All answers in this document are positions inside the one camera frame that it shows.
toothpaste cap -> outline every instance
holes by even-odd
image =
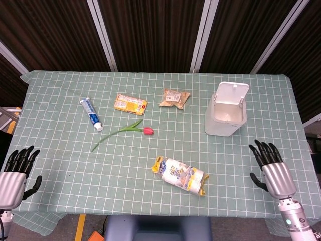
[[[100,122],[95,123],[94,127],[97,129],[97,131],[101,131],[102,130],[102,125],[101,125]]]

black panel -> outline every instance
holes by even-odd
[[[290,78],[303,122],[321,113],[320,13],[320,1],[310,0],[259,70]]]
[[[101,0],[118,71],[189,72],[204,0]]]
[[[295,2],[219,1],[200,72],[249,74]]]
[[[22,107],[28,84],[20,79],[20,73],[0,55],[0,106]]]
[[[110,71],[86,0],[0,1],[2,42],[28,70]]]

green grid tablecloth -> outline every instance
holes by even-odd
[[[33,71],[22,79],[29,88],[8,153],[35,145],[41,152],[28,188],[43,176],[39,191],[17,209],[16,222],[22,226],[46,235],[64,213],[280,219],[277,200],[249,177],[254,172],[262,178],[248,148],[254,139],[279,148],[298,189],[295,198],[308,218],[314,222],[321,218],[321,191],[292,87],[284,75]],[[250,85],[247,122],[230,137],[204,132],[205,111],[221,81]],[[184,110],[158,106],[164,88],[191,93]],[[147,100],[145,115],[114,110],[118,93]],[[104,125],[100,133],[79,105],[86,97]],[[104,135],[141,118],[140,126],[153,127],[154,135],[119,133],[90,152]],[[151,171],[158,155],[209,173],[206,196],[191,195],[160,180]],[[41,225],[48,213],[58,218]],[[281,229],[270,225],[275,234],[281,235]]]

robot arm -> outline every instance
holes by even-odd
[[[0,174],[0,240],[8,237],[13,221],[12,209],[17,208],[23,200],[36,193],[41,185],[42,176],[38,176],[32,189],[25,191],[27,178],[33,162],[39,154],[36,150],[31,155],[34,146],[15,150],[8,158],[4,172]]]
[[[283,162],[276,146],[258,140],[255,140],[255,143],[260,152],[252,145],[249,145],[249,147],[261,171],[263,171],[266,183],[260,182],[254,173],[250,173],[250,177],[256,186],[269,192],[272,197],[279,199],[278,207],[292,240],[321,240],[320,234],[313,231],[308,224],[302,205],[292,198],[296,193],[296,187],[290,170],[287,164]]]

yellow snack package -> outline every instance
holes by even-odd
[[[159,156],[152,167],[152,171],[161,176],[165,182],[193,194],[205,195],[203,185],[209,175],[195,167],[188,166],[172,158]]]
[[[136,115],[143,115],[147,107],[147,101],[142,99],[136,99],[128,97],[122,94],[118,94],[114,108],[120,111],[133,113]]]

